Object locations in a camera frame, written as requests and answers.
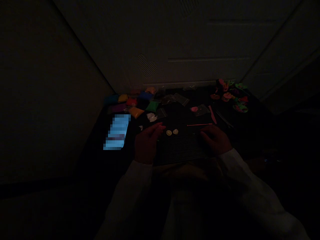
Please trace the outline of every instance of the finger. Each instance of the finger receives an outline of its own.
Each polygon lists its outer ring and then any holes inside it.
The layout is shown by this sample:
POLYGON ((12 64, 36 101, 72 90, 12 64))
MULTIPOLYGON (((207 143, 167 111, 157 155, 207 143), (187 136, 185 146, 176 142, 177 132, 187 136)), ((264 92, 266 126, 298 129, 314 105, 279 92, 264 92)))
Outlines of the finger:
POLYGON ((205 128, 200 129, 201 132, 206 132, 206 133, 211 133, 213 135, 216 135, 219 133, 221 130, 215 125, 212 126, 206 126, 205 128))
POLYGON ((161 129, 162 129, 161 126, 158 126, 157 129, 154 130, 154 132, 150 138, 151 142, 156 142, 158 140, 158 137, 160 137, 160 135, 161 135, 161 131, 162 131, 161 129))
POLYGON ((208 137, 207 134, 205 134, 205 132, 200 132, 200 135, 209 146, 213 144, 213 141, 211 140, 211 138, 208 137))
POLYGON ((151 127, 146 128, 146 130, 144 130, 143 132, 151 135, 154 132, 154 130, 156 130, 157 127, 161 125, 162 125, 162 122, 156 123, 155 125, 152 125, 151 127))

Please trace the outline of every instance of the plastic bag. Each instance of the plastic bag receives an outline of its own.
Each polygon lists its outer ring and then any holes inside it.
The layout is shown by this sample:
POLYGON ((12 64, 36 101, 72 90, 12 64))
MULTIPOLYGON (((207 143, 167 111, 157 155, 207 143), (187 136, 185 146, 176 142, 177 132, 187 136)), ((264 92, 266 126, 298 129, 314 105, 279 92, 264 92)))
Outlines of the plastic bag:
POLYGON ((148 87, 145 92, 151 93, 151 94, 156 94, 156 89, 154 87, 148 87))
POLYGON ((128 100, 128 95, 127 94, 121 94, 119 96, 118 103, 126 102, 127 100, 128 100))
POLYGON ((147 106, 146 111, 156 112, 158 105, 159 105, 158 102, 151 101, 147 106))
POLYGON ((156 115, 157 115, 158 119, 160 119, 160 118, 166 117, 167 113, 164 110, 164 108, 159 108, 158 111, 156 112, 156 115))
POLYGON ((137 119, 144 112, 143 110, 136 107, 132 107, 128 111, 135 119, 137 119))
POLYGON ((133 107, 136 106, 137 105, 137 99, 129 97, 129 99, 127 101, 127 105, 128 106, 133 106, 133 107))
POLYGON ((125 111, 126 108, 127 108, 127 104, 122 103, 122 104, 111 106, 111 111, 112 112, 123 112, 123 111, 125 111))
POLYGON ((164 97, 163 97, 163 99, 161 100, 161 104, 162 105, 167 105, 167 104, 170 104, 170 103, 173 103, 173 102, 175 102, 176 100, 174 100, 174 97, 173 97, 173 95, 165 95, 164 97))
POLYGON ((197 90, 196 85, 190 85, 188 87, 184 87, 182 88, 183 91, 187 91, 187 90, 197 90))
POLYGON ((161 98, 163 98, 166 95, 166 89, 164 88, 164 86, 162 88, 159 88, 156 95, 154 96, 154 101, 155 100, 160 100, 161 98))
POLYGON ((188 98, 185 98, 184 96, 181 96, 179 93, 175 93, 173 95, 174 99, 181 103, 184 107, 188 104, 188 102, 190 101, 188 98))
POLYGON ((150 122, 154 122, 155 120, 157 120, 157 116, 154 115, 154 113, 147 113, 147 118, 149 119, 150 122))
POLYGON ((197 108, 198 108, 198 110, 196 112, 192 111, 196 117, 201 116, 206 113, 210 113, 210 110, 204 104, 199 105, 197 108))
POLYGON ((119 95, 118 94, 112 95, 112 96, 109 96, 109 97, 105 97, 104 101, 103 101, 103 104, 104 105, 109 105, 109 104, 118 103, 118 99, 119 99, 119 95))
POLYGON ((141 92, 138 98, 150 101, 153 95, 151 93, 141 92))

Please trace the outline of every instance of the clear plastic bag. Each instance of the clear plastic bag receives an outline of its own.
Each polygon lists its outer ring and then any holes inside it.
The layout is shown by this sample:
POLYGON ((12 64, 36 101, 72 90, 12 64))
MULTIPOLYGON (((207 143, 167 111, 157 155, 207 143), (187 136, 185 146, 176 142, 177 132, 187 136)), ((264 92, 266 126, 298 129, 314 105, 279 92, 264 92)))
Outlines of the clear plastic bag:
POLYGON ((175 99, 174 99, 174 96, 173 95, 165 95, 164 97, 163 97, 163 99, 161 100, 161 104, 162 105, 167 105, 167 104, 169 104, 169 103, 173 103, 173 102, 175 102, 175 99))
POLYGON ((179 93, 175 93, 173 95, 174 99, 181 103, 184 107, 188 104, 188 102, 190 101, 188 98, 185 98, 184 96, 181 96, 179 93))
POLYGON ((196 117, 206 113, 210 113, 210 110, 204 104, 199 105, 197 108, 198 110, 196 112, 193 112, 190 108, 190 110, 194 113, 194 115, 196 115, 196 117))
POLYGON ((160 119, 160 118, 166 117, 166 116, 167 116, 167 113, 166 113, 166 111, 164 110, 164 108, 159 108, 159 109, 157 110, 157 112, 156 112, 156 115, 157 115, 158 119, 160 119))
POLYGON ((188 90, 197 90, 197 86, 196 85, 190 85, 188 87, 184 87, 182 88, 183 91, 188 91, 188 90))

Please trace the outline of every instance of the orange clay packet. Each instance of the orange clay packet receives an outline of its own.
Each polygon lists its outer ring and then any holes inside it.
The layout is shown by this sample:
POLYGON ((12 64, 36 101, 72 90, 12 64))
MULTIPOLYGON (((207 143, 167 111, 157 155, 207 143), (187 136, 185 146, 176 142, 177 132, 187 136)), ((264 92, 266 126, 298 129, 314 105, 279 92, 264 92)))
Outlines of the orange clay packet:
POLYGON ((137 119, 144 112, 140 108, 136 108, 136 107, 132 107, 128 111, 135 119, 137 119))

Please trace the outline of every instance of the small round clay piece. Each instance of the small round clay piece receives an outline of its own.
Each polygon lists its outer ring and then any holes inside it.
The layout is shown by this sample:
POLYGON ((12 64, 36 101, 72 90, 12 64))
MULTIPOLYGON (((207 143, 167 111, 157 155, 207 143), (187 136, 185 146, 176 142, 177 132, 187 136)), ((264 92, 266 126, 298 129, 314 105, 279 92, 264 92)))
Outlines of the small round clay piece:
POLYGON ((191 108, 191 111, 192 111, 192 112, 197 112, 197 111, 198 111, 198 107, 192 107, 192 108, 191 108))

